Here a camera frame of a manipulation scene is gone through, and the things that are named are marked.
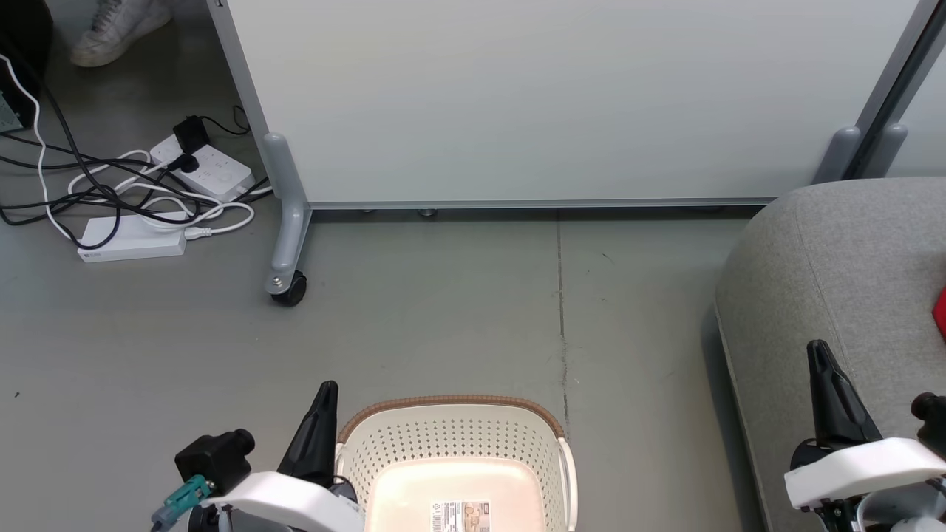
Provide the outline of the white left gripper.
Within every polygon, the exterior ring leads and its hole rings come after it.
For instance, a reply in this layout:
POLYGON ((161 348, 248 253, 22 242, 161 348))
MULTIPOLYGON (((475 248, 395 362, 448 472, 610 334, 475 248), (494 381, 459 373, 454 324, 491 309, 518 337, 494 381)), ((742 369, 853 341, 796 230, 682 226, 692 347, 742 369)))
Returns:
POLYGON ((277 472, 250 474, 226 495, 200 506, 233 506, 305 532, 364 532, 365 518, 350 499, 328 491, 334 482, 338 384, 325 381, 296 430, 277 472))

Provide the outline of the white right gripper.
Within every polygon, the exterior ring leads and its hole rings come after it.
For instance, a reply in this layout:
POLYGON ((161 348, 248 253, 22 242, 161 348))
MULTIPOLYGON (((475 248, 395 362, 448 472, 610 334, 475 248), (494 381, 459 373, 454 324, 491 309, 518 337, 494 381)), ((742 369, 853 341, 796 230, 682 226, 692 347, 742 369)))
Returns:
POLYGON ((825 532, 946 532, 946 460, 916 439, 882 439, 827 341, 806 349, 815 441, 849 448, 784 475, 793 508, 825 532))

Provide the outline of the grey fabric sofa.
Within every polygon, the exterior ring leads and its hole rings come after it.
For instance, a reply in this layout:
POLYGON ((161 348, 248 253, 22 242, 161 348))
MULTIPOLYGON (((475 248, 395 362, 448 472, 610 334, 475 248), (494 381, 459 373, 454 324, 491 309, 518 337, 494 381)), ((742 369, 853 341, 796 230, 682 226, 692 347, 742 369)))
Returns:
POLYGON ((915 437, 923 392, 946 396, 946 177, 808 186, 751 219, 714 307, 768 532, 821 532, 783 476, 814 435, 806 347, 827 341, 884 437, 915 437))

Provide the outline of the white perforated laundry basket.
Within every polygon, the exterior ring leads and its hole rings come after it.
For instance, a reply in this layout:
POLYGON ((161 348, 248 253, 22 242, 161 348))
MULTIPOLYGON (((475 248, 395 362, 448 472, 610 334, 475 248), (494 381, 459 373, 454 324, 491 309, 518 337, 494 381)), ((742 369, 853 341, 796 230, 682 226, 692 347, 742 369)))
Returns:
POLYGON ((492 505, 492 532, 576 532, 578 482, 565 430, 539 404, 504 396, 379 402, 338 435, 364 532, 429 532, 433 502, 492 505))

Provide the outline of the black caster wheel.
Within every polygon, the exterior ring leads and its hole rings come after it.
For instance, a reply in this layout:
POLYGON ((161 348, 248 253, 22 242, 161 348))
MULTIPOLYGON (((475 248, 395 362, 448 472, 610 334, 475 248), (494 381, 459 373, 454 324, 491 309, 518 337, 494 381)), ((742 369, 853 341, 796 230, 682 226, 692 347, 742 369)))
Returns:
POLYGON ((296 307, 304 299, 307 292, 307 277, 300 271, 295 270, 293 278, 287 284, 286 290, 281 293, 270 295, 271 300, 282 307, 296 307))

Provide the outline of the white printed label sticker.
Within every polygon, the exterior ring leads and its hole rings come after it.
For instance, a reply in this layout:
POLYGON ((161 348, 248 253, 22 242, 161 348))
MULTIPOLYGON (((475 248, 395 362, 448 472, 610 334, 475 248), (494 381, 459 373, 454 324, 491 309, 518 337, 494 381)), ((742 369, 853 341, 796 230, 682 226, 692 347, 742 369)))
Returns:
POLYGON ((486 499, 433 502, 429 532, 492 532, 492 505, 486 499))

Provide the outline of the white long power strip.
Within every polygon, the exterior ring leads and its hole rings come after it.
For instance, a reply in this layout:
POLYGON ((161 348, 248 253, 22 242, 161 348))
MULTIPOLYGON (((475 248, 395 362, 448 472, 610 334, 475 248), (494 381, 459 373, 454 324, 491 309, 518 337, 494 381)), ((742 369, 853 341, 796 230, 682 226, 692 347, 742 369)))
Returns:
POLYGON ((182 256, 186 238, 182 228, 159 228, 144 222, 141 216, 121 216, 118 231, 111 236, 115 219, 98 216, 89 219, 77 254, 86 263, 125 262, 152 257, 182 256))

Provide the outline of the white square power strip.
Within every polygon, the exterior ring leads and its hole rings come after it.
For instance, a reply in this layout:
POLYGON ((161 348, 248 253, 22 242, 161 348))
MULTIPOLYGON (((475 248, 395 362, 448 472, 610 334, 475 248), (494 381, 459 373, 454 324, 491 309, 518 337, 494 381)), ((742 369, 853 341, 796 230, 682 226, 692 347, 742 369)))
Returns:
POLYGON ((204 146, 192 156, 197 161, 196 171, 187 172, 182 167, 172 172, 192 191, 213 197, 220 202, 232 202, 256 184, 256 178, 249 166, 223 154, 215 147, 204 146))

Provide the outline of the narrow white partition board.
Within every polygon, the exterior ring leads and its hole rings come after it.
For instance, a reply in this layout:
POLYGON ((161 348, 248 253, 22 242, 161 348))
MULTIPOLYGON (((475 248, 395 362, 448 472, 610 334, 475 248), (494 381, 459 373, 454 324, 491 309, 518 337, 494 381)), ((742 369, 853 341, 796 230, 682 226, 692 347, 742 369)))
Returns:
POLYGON ((946 4, 895 78, 845 178, 946 177, 946 4))

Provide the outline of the black power adapter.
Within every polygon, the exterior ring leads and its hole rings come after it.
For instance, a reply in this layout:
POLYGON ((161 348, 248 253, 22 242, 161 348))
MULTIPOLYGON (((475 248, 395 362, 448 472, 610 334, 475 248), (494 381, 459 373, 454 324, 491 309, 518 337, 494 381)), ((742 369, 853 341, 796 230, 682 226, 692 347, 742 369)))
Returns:
POLYGON ((183 154, 196 154, 197 151, 211 144, 203 119, 196 115, 189 115, 176 124, 172 131, 183 154))

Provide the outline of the large white partition board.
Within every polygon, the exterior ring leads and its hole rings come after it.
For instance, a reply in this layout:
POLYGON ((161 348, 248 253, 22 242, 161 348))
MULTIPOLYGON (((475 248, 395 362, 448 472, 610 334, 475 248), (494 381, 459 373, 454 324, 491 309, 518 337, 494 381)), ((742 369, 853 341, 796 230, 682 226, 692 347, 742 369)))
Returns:
POLYGON ((946 0, 206 0, 282 218, 717 208, 847 180, 946 0))

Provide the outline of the white sneaker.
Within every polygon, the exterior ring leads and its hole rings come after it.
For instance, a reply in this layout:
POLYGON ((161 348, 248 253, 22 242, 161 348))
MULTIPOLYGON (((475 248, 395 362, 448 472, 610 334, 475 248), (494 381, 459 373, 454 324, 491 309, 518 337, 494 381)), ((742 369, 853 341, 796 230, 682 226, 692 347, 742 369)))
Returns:
POLYGON ((169 0, 97 0, 88 30, 70 50, 80 68, 114 63, 142 37, 172 20, 169 0))

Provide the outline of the black computer tower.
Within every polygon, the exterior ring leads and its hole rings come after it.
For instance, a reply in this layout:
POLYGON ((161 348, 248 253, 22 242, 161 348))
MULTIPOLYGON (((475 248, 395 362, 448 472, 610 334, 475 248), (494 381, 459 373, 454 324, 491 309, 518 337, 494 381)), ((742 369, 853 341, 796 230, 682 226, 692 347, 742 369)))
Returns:
POLYGON ((45 0, 0 0, 0 134, 33 127, 50 59, 53 21, 45 0))

